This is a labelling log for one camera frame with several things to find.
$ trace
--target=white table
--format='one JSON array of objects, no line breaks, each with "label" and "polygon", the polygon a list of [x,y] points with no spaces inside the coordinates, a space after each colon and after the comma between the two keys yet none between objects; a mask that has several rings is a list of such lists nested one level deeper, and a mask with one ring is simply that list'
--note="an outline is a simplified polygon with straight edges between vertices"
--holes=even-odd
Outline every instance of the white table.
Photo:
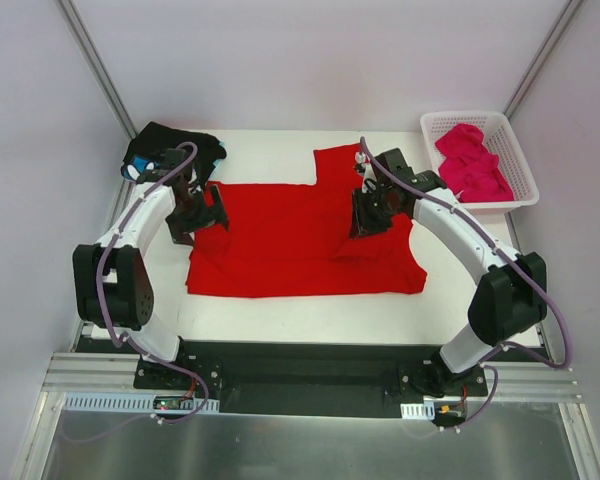
[{"label": "white table", "polygon": [[[208,130],[225,142],[228,157],[211,179],[222,183],[314,184],[314,149],[356,143],[363,132]],[[364,132],[369,148],[381,153],[399,147],[416,172],[429,168],[422,135]],[[479,220],[511,242],[504,215]],[[416,295],[364,294],[286,298],[225,298],[186,293],[187,247],[171,244],[166,224],[151,244],[145,264],[156,298],[156,313],[186,340],[346,344],[444,344],[467,323],[475,285],[462,265],[417,223],[411,250],[427,273]],[[106,338],[94,328],[94,338]],[[539,346],[535,328],[517,336]]]}]

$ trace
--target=white wall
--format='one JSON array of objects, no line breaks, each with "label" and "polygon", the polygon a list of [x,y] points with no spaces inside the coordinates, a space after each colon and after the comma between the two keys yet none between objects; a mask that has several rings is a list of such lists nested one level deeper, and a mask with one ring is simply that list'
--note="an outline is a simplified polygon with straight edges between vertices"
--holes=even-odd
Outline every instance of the white wall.
[{"label": "white wall", "polygon": [[502,111],[565,0],[76,0],[142,128],[419,131]]},{"label": "white wall", "polygon": [[600,440],[600,0],[584,5],[513,127],[540,190],[516,230],[548,262]]},{"label": "white wall", "polygon": [[74,332],[71,253],[104,229],[126,143],[54,2],[0,1],[0,479]]}]

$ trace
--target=pink cloth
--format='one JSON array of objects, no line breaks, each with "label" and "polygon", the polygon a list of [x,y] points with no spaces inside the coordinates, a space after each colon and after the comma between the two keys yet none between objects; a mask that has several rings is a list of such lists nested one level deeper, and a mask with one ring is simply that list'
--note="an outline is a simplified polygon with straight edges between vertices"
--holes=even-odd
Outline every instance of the pink cloth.
[{"label": "pink cloth", "polygon": [[510,202],[513,191],[500,170],[500,159],[482,144],[484,134],[473,125],[459,123],[436,142],[446,160],[440,177],[459,201]]}]

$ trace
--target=white laundry basket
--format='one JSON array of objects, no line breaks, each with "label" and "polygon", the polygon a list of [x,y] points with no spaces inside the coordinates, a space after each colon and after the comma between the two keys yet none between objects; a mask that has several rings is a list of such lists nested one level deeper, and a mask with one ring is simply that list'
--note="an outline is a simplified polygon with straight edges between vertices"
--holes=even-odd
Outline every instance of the white laundry basket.
[{"label": "white laundry basket", "polygon": [[503,214],[538,201],[538,187],[527,160],[513,133],[509,120],[500,112],[457,111],[426,113],[420,118],[424,141],[432,169],[438,169],[445,156],[436,148],[436,141],[458,123],[475,125],[484,133],[484,145],[500,157],[499,168],[513,190],[513,202],[463,203],[474,215]]}]

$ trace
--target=folded red fabric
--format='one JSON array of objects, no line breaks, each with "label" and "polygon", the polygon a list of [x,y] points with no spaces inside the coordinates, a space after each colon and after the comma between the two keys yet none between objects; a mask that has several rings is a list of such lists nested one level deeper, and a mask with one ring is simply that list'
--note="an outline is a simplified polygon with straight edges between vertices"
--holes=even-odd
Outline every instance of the folded red fabric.
[{"label": "folded red fabric", "polygon": [[487,150],[484,134],[473,126],[460,123],[436,142],[445,157],[440,177],[461,202],[513,201],[513,191],[500,170],[500,159]]},{"label": "folded red fabric", "polygon": [[409,248],[411,220],[349,239],[358,145],[316,150],[316,185],[220,184],[229,231],[196,232],[189,293],[277,297],[419,293],[426,272]]}]

